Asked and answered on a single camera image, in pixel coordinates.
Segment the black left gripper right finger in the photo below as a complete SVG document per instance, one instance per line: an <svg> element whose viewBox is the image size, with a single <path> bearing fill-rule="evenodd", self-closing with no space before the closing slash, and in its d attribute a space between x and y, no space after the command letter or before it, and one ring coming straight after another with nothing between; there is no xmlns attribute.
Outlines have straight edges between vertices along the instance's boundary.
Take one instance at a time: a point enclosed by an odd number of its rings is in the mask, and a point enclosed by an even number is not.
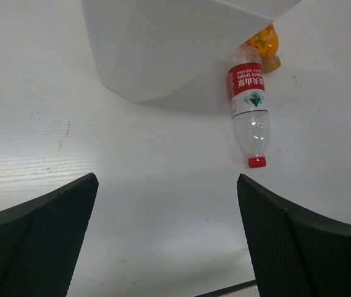
<svg viewBox="0 0 351 297"><path fill-rule="evenodd" d="M237 195L260 296L351 296L351 225L241 174Z"/></svg>

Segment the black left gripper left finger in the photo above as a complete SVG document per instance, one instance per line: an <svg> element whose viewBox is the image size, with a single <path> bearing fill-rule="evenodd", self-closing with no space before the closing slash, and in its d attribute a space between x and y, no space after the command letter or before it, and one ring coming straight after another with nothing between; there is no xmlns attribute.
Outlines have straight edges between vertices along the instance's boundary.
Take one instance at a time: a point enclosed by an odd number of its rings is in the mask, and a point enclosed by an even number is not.
<svg viewBox="0 0 351 297"><path fill-rule="evenodd" d="M86 174L0 211L0 296L66 296L99 182Z"/></svg>

